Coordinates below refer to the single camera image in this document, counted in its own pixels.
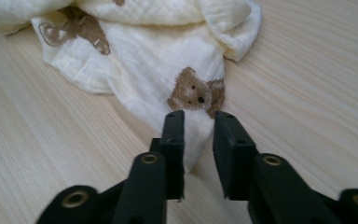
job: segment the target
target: muslin fabric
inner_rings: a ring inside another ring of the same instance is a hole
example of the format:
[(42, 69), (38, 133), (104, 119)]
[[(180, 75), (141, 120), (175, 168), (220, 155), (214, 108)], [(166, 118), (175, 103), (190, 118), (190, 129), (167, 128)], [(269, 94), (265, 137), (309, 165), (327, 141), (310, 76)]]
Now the muslin fabric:
[(224, 58), (242, 59), (260, 22), (252, 0), (0, 0), (0, 34), (32, 24), (45, 62), (82, 90), (114, 94), (156, 134), (185, 110), (187, 171), (229, 88)]

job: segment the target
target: light wood surface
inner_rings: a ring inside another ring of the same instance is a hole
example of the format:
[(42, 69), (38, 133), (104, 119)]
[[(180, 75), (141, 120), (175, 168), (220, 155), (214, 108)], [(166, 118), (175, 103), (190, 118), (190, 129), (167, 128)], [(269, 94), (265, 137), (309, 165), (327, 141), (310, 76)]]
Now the light wood surface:
[[(258, 2), (254, 46), (226, 63), (223, 110), (336, 199), (358, 188), (358, 1)], [(0, 35), (0, 223), (35, 223), (73, 185), (110, 188), (153, 137), (115, 96), (88, 94), (43, 63), (31, 27)], [(223, 199), (209, 146), (167, 222), (251, 223), (246, 202)]]

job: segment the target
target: bear face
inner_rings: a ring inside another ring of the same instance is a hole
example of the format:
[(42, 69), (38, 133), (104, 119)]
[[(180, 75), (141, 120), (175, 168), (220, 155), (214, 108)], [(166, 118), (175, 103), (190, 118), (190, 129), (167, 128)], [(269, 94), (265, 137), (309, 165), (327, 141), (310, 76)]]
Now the bear face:
[(198, 79), (196, 72), (185, 68), (176, 79), (176, 85), (167, 104), (172, 110), (205, 110), (214, 118), (225, 98), (223, 79), (205, 82)]
[(49, 46), (58, 47), (79, 36), (87, 39), (101, 54), (110, 54), (109, 43), (100, 23), (95, 18), (78, 7), (66, 7), (60, 12), (68, 20), (63, 27), (55, 27), (48, 22), (39, 24), (40, 34)]

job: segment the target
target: baby blanket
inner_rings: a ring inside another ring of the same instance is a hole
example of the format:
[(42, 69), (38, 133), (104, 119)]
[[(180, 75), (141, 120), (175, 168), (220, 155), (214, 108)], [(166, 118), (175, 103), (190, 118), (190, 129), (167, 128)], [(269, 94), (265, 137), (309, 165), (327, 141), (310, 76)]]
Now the baby blanket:
[(185, 110), (187, 171), (224, 102), (224, 57), (240, 60), (260, 21), (252, 0), (0, 0), (0, 34), (32, 24), (47, 63), (85, 91), (113, 93), (156, 134)]

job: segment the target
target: wooden table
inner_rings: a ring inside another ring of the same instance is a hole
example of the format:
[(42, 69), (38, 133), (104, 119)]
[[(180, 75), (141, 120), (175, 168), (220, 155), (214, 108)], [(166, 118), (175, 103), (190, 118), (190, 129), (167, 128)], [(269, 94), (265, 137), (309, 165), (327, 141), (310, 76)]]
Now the wooden table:
[[(260, 151), (337, 198), (358, 188), (358, 1), (259, 3), (254, 46), (226, 61), (223, 110)], [(31, 27), (0, 35), (0, 223), (34, 223), (73, 185), (108, 189), (153, 137), (115, 96), (88, 94), (43, 63)], [(251, 223), (246, 205), (223, 199), (207, 149), (186, 174), (186, 199), (168, 203), (168, 223)]]

